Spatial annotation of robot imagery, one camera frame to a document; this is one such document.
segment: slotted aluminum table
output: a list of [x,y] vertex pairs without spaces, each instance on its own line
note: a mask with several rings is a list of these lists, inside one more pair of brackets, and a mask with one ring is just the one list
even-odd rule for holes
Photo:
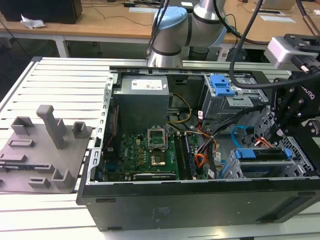
[[[85,121],[95,128],[91,134],[93,139],[109,66],[145,65],[144,60],[130,59],[43,58],[31,62],[0,103],[0,149],[11,136],[10,125],[17,116],[30,116],[32,122],[42,123],[36,115],[40,104],[53,105],[54,116],[63,118],[66,125],[77,120]],[[186,61],[184,67],[227,70],[229,64]],[[270,80],[289,76],[288,72],[275,70],[265,63],[239,63],[236,68],[261,70]],[[87,149],[92,147],[93,140],[90,140]],[[76,197],[76,193],[0,192],[0,239],[320,239],[320,203],[281,224],[100,232],[86,207],[76,204]]]

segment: open computer tower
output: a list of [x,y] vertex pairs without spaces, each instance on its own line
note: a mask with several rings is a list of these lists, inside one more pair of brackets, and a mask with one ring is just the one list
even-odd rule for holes
[[[260,71],[236,77],[268,82]],[[290,219],[319,201],[320,149],[303,135],[256,145],[274,123],[270,98],[268,90],[235,87],[218,69],[111,67],[78,204],[100,231]],[[239,113],[215,135],[211,162],[199,167],[195,155],[208,140],[199,130],[210,134]],[[234,126],[245,126],[234,135],[242,148],[232,140]]]

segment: gray plastic holder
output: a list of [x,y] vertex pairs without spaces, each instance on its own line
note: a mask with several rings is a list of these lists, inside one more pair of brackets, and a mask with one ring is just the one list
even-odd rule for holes
[[54,118],[51,105],[36,114],[44,124],[19,116],[0,151],[0,192],[71,193],[77,182],[92,127]]

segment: motherboard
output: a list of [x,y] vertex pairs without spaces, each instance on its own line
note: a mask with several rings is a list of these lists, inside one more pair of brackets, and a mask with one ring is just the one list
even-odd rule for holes
[[[195,134],[123,134],[117,161],[105,160],[103,175],[108,182],[205,179],[195,167],[198,149]],[[153,148],[157,144],[165,148]]]

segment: white desk leg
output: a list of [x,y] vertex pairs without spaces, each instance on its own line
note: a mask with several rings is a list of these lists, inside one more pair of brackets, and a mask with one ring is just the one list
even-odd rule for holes
[[63,39],[63,37],[59,37],[54,39],[56,48],[58,49],[60,58],[69,58],[69,52],[66,41]]
[[104,49],[102,47],[102,42],[98,43],[98,54],[102,54],[104,52]]
[[229,44],[222,44],[217,61],[225,62],[227,60],[229,50],[230,50]]

